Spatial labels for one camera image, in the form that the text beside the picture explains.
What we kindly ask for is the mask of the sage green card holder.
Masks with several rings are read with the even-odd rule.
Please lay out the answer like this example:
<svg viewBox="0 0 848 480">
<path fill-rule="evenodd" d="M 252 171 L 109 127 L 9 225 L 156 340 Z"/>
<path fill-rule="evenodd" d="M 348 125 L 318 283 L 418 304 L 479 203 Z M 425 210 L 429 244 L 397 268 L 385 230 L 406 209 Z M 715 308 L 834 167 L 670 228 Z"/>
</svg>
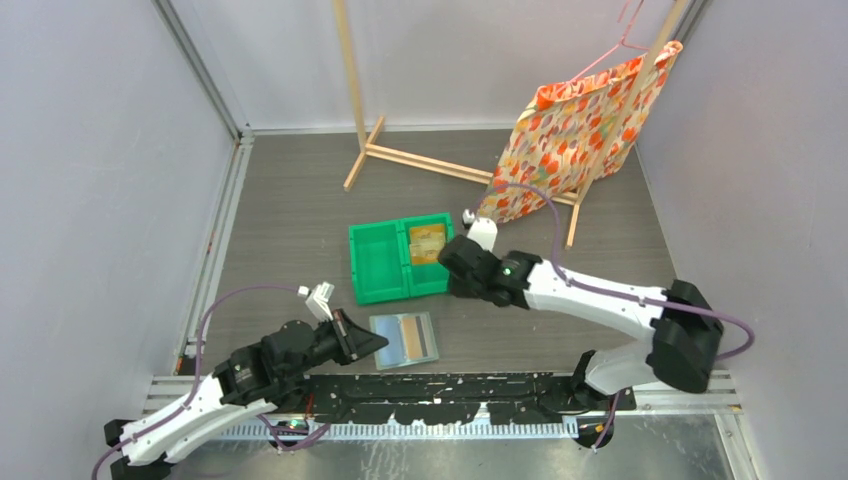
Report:
<svg viewBox="0 0 848 480">
<path fill-rule="evenodd" d="M 380 371 L 435 362 L 439 359 L 433 323 L 428 312 L 376 315 L 369 318 L 373 333 L 389 343 L 375 353 Z"/>
</svg>

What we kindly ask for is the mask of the green plastic double bin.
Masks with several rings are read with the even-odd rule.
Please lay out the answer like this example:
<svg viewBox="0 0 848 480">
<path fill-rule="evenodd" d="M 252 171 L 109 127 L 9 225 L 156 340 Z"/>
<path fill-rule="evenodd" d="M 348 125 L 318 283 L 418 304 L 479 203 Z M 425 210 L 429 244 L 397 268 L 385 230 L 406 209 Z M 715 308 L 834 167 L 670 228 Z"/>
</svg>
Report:
<svg viewBox="0 0 848 480">
<path fill-rule="evenodd" d="M 348 230 L 351 279 L 355 299 L 371 305 L 445 294 L 448 271 L 436 260 L 436 246 L 419 257 L 411 245 L 433 232 L 442 243 L 452 239 L 449 213 L 405 217 L 352 225 Z"/>
</svg>

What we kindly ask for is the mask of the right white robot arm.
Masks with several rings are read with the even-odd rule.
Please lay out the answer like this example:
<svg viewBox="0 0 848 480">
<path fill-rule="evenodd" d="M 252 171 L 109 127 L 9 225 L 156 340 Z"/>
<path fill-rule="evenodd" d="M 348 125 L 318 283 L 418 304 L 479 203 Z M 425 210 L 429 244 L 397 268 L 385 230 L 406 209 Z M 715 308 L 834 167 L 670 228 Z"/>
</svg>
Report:
<svg viewBox="0 0 848 480">
<path fill-rule="evenodd" d="M 677 281 L 670 289 L 634 287 L 560 270 L 547 259 L 520 251 L 499 258 L 460 235 L 438 255 L 449 291 L 498 307 L 563 313 L 615 329 L 632 342 L 583 354 L 572 376 L 571 397 L 596 410 L 610 395 L 662 382 L 686 393 L 707 390 L 723 336 L 720 321 L 696 288 Z"/>
</svg>

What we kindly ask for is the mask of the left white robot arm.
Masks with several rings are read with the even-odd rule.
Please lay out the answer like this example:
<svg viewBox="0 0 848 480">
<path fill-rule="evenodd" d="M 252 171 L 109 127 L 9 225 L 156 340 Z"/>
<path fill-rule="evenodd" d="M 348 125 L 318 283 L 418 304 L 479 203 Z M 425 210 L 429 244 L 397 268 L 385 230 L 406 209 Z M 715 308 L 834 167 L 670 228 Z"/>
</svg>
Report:
<svg viewBox="0 0 848 480">
<path fill-rule="evenodd" d="M 225 430 L 275 410 L 298 412 L 307 398 L 310 369 L 329 361 L 349 365 L 388 344 L 341 309 L 317 327 L 289 321 L 235 350 L 187 394 L 155 413 L 108 422 L 107 442 L 120 456 L 110 473 L 115 479 L 165 479 L 174 465 Z"/>
</svg>

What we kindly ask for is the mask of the wooden clothes rack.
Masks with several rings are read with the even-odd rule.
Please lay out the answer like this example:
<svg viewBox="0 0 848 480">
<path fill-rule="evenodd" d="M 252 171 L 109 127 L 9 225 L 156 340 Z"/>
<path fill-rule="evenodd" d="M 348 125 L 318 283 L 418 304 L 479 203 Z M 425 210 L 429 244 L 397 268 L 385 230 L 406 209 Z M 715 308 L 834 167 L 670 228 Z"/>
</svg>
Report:
<svg viewBox="0 0 848 480">
<path fill-rule="evenodd" d="M 350 104 L 353 111 L 355 123 L 355 131 L 359 143 L 359 154 L 354 161 L 347 177 L 343 183 L 343 188 L 346 192 L 350 191 L 361 172 L 365 161 L 369 157 L 386 160 L 389 162 L 410 166 L 413 168 L 434 172 L 440 175 L 446 175 L 454 178 L 471 181 L 486 185 L 493 178 L 493 174 L 479 169 L 466 167 L 463 165 L 437 160 L 434 158 L 409 153 L 402 150 L 380 146 L 376 140 L 383 129 L 384 120 L 380 116 L 371 131 L 366 130 L 364 108 L 361 96 L 360 82 L 357 72 L 357 65 L 354 55 L 354 45 L 352 41 L 350 26 L 348 23 L 348 15 L 346 4 L 343 1 L 335 0 L 331 3 L 335 19 L 336 31 L 341 45 L 341 52 L 344 64 L 344 73 L 347 80 L 348 93 Z M 662 27 L 659 30 L 657 38 L 654 40 L 651 48 L 645 54 L 645 61 L 639 72 L 639 75 L 634 80 L 632 90 L 624 100 L 624 106 L 620 110 L 618 116 L 611 125 L 611 132 L 615 133 L 622 125 L 625 117 L 633 110 L 633 101 L 638 93 L 638 89 L 646 83 L 648 69 L 653 65 L 657 55 L 662 47 L 672 36 L 672 31 L 681 22 L 684 13 L 687 11 L 690 3 L 688 1 L 676 1 Z M 579 187 L 571 192 L 565 192 L 561 195 L 554 196 L 554 202 L 569 205 L 572 207 L 569 227 L 566 231 L 566 237 L 563 240 L 557 240 L 555 244 L 559 247 L 569 249 L 574 244 L 579 213 L 581 206 L 588 194 L 588 191 L 593 184 L 597 173 L 602 167 L 602 161 L 597 160 L 593 163 L 593 169 L 588 174 L 588 177 L 579 185 Z"/>
</svg>

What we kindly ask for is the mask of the floral orange fabric bag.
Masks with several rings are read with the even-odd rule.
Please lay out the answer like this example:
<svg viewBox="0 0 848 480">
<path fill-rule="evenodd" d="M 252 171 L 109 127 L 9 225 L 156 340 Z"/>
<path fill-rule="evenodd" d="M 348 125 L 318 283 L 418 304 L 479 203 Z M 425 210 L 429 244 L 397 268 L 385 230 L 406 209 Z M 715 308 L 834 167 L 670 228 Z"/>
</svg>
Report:
<svg viewBox="0 0 848 480">
<path fill-rule="evenodd" d="M 498 223 L 540 209 L 536 194 L 507 183 L 531 185 L 548 197 L 576 191 L 589 177 L 644 58 L 571 82 L 539 87 L 510 135 L 494 170 L 498 191 L 482 201 L 478 214 Z"/>
</svg>

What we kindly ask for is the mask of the aluminium rail with slots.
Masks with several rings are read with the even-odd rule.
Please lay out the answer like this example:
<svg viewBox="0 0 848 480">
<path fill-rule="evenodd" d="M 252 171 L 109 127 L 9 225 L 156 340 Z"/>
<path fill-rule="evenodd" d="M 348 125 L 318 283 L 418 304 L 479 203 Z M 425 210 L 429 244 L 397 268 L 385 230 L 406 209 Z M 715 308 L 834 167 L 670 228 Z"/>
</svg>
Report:
<svg viewBox="0 0 848 480">
<path fill-rule="evenodd" d="M 554 423 L 495 425 L 488 416 L 475 417 L 465 424 L 425 425 L 415 420 L 402 425 L 394 419 L 387 424 L 337 424 L 325 433 L 324 441 L 370 440 L 503 440 L 503 439 L 577 439 L 579 426 L 575 417 L 564 416 Z"/>
</svg>

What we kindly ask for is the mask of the aluminium corner frame post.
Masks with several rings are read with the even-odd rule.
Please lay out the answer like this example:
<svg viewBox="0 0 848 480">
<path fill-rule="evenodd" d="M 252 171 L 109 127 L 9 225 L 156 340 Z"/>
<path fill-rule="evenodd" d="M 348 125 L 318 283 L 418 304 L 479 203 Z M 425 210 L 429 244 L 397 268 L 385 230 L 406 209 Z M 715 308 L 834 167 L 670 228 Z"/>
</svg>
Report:
<svg viewBox="0 0 848 480">
<path fill-rule="evenodd" d="M 192 1 L 152 1 L 219 120 L 234 140 L 252 130 Z"/>
</svg>

